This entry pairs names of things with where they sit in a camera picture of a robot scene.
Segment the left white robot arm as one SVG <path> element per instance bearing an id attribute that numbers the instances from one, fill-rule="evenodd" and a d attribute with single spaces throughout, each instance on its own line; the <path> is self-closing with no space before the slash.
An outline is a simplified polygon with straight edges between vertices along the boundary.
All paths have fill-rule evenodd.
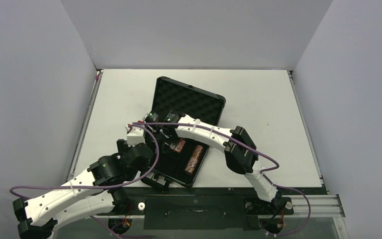
<path id="1" fill-rule="evenodd" d="M 100 157 L 60 189 L 15 200 L 19 237 L 47 239 L 61 227 L 82 218 L 130 210 L 131 202 L 123 185 L 147 168 L 154 152 L 145 143 L 128 146 L 125 140 L 119 140 L 117 144 L 117 153 Z"/>

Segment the poker chip roll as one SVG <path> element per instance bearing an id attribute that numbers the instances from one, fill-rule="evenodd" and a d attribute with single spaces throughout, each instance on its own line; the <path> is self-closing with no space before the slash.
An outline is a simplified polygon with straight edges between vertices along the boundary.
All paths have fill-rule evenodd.
<path id="1" fill-rule="evenodd" d="M 204 148 L 201 145 L 197 145 L 192 153 L 192 158 L 199 159 L 201 155 L 204 153 Z"/>
<path id="2" fill-rule="evenodd" d="M 185 169 L 184 169 L 185 173 L 188 175 L 192 175 L 199 161 L 200 161 L 200 157 L 191 157 L 187 165 L 185 166 Z"/>

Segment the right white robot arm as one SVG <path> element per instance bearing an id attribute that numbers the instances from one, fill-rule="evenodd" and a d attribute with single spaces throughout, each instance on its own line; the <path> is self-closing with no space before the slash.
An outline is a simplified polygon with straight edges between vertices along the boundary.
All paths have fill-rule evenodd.
<path id="1" fill-rule="evenodd" d="M 277 187 L 265 176 L 265 172 L 278 169 L 280 165 L 257 150 L 243 127 L 221 128 L 175 112 L 166 117 L 149 112 L 143 118 L 143 123 L 161 133 L 166 142 L 186 138 L 219 150 L 225 156 L 227 167 L 236 174 L 244 175 L 253 186 L 264 211 L 272 213 L 280 207 L 281 201 L 276 195 Z"/>

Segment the red playing card box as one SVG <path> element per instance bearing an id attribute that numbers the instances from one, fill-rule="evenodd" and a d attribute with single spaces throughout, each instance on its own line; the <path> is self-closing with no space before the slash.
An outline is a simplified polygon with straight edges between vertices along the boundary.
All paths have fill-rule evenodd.
<path id="1" fill-rule="evenodd" d="M 180 153 L 185 145 L 186 141 L 181 139 L 177 142 L 177 144 L 173 147 L 173 151 L 176 153 Z"/>

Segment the black foam-lined carrying case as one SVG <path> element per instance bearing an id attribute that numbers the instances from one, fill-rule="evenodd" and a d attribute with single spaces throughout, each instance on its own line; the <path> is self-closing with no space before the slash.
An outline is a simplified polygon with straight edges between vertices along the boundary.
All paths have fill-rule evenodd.
<path id="1" fill-rule="evenodd" d="M 218 125 L 225 104 L 226 99 L 221 95 L 161 76 L 156 80 L 151 111 L 166 115 L 170 110 L 176 110 L 210 125 Z M 193 186 L 209 146 L 192 139 L 184 140 L 186 143 L 180 153 L 164 152 L 158 143 L 158 163 L 153 171 L 141 180 L 144 184 L 160 191 L 166 191 L 173 182 L 186 188 Z M 193 174 L 188 175 L 184 169 L 197 145 L 203 146 L 204 153 Z"/>

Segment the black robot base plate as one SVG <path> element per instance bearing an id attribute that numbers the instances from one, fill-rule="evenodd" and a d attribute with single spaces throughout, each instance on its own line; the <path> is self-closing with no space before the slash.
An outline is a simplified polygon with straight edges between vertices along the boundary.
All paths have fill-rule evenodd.
<path id="1" fill-rule="evenodd" d="M 297 192 L 279 189 L 271 203 L 259 199 L 252 188 L 126 188 L 128 202 L 109 216 L 108 227 L 126 233 L 136 220 L 144 217 L 146 230 L 223 230 L 266 229 L 278 233 L 284 216 L 297 214 L 297 203 L 311 195 L 326 195 L 326 189 L 299 188 Z"/>

